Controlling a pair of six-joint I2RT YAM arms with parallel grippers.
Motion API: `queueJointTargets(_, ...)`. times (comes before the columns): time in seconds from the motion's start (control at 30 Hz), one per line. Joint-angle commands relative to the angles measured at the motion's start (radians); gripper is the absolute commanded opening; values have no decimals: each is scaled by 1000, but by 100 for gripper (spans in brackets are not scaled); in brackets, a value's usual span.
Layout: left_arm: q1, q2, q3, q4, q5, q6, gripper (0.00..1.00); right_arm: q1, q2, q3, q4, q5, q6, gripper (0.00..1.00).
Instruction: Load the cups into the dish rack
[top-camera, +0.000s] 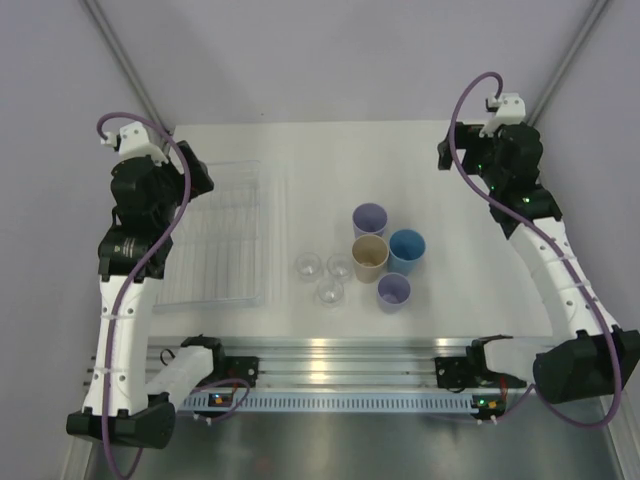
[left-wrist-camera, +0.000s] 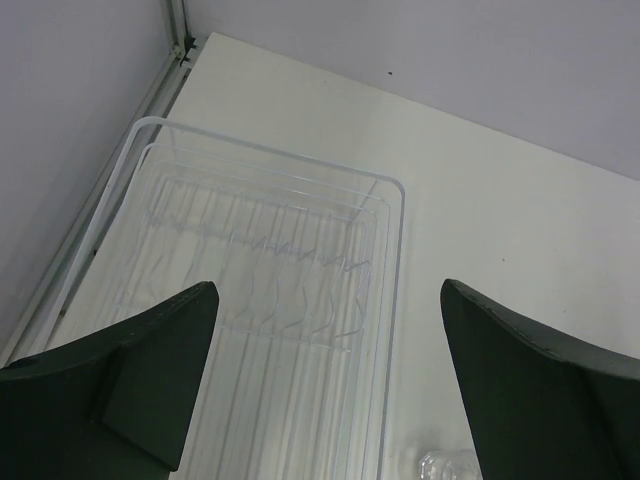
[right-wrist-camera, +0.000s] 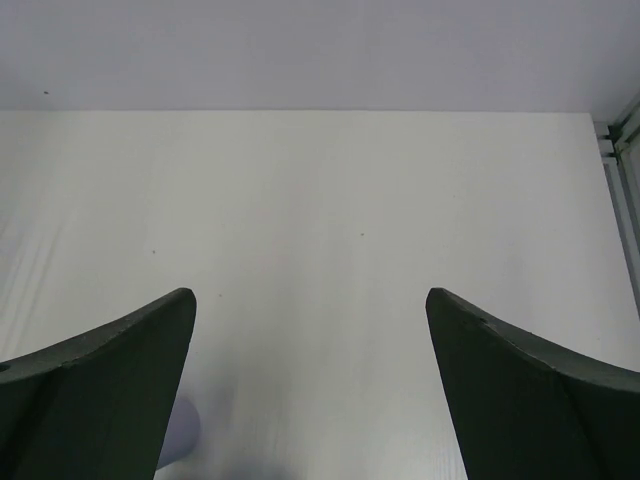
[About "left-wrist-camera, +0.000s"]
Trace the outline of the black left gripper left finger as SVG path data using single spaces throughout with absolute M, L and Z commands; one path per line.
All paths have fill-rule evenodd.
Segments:
M 166 479 L 178 470 L 219 307 L 203 281 L 1 370 L 4 479 Z

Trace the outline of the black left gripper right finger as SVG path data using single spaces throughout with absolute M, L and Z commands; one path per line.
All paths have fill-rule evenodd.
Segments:
M 638 359 L 458 280 L 444 281 L 440 305 L 484 478 L 638 478 Z

